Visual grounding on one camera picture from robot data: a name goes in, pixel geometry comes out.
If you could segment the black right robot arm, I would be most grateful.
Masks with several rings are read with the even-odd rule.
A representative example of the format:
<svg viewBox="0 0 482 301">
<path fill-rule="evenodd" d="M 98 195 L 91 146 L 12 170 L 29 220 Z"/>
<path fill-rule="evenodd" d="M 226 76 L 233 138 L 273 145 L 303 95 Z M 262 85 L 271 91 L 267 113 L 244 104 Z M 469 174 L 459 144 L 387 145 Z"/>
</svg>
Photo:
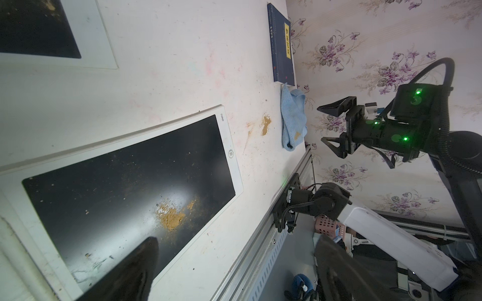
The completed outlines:
<svg viewBox="0 0 482 301">
<path fill-rule="evenodd" d="M 355 97 L 346 97 L 319 107 L 337 117 L 344 115 L 346 130 L 323 143 L 341 159 L 360 146 L 381 156 L 392 152 L 404 162 L 425 153 L 441 182 L 422 179 L 436 195 L 445 188 L 453 200 L 477 254 L 481 253 L 481 135 L 452 131 L 449 96 L 455 63 L 439 59 L 409 83 L 401 85 L 391 103 L 375 118 L 365 117 L 365 108 Z M 440 250 L 431 248 L 370 208 L 354 203 L 348 188 L 339 181 L 323 183 L 315 193 L 302 189 L 288 192 L 284 214 L 325 215 L 360 233 L 368 241 L 404 264 L 434 290 L 462 297 L 481 287 L 481 265 L 462 269 Z"/>
</svg>

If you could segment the light blue microfiber cloth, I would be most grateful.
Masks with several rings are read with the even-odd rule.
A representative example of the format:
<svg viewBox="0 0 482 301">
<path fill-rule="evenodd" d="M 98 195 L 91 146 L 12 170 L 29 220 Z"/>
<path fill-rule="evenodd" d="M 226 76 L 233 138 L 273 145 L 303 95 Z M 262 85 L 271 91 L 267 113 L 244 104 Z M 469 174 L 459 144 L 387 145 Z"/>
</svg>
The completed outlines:
<svg viewBox="0 0 482 301">
<path fill-rule="evenodd" d="M 286 84 L 282 86 L 282 146 L 289 152 L 304 142 L 308 132 L 305 101 L 306 95 L 301 90 L 290 90 Z"/>
</svg>

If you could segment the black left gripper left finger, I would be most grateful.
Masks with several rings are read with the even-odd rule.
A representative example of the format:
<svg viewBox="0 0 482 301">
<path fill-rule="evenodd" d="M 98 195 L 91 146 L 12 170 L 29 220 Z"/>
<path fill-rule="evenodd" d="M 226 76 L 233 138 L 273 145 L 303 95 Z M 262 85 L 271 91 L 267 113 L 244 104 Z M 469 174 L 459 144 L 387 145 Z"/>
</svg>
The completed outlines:
<svg viewBox="0 0 482 301">
<path fill-rule="evenodd" d="M 79 300 L 148 300 L 158 252 L 158 240 L 145 239 Z"/>
</svg>

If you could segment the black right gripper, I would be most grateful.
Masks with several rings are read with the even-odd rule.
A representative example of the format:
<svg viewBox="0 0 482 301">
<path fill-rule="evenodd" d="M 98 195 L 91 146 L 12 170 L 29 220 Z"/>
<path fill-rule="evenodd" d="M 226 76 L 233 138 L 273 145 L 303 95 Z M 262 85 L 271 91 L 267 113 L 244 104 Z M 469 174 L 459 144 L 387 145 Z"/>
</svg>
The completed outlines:
<svg viewBox="0 0 482 301">
<path fill-rule="evenodd" d="M 321 105 L 317 111 L 339 117 L 346 112 L 346 133 L 339 137 L 323 137 L 321 142 L 339 158 L 353 154 L 361 145 L 379 147 L 380 119 L 366 119 L 365 108 L 356 105 L 356 97 L 349 96 L 331 104 Z"/>
</svg>

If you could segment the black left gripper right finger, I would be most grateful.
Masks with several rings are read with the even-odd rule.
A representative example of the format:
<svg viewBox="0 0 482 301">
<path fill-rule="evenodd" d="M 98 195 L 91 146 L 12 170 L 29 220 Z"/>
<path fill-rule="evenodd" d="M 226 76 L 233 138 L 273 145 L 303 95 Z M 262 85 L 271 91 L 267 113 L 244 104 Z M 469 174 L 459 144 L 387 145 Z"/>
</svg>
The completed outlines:
<svg viewBox="0 0 482 301">
<path fill-rule="evenodd" d="M 360 264 L 330 237 L 320 236 L 315 246 L 316 271 L 326 300 L 341 300 L 338 278 L 355 300 L 395 300 Z"/>
</svg>

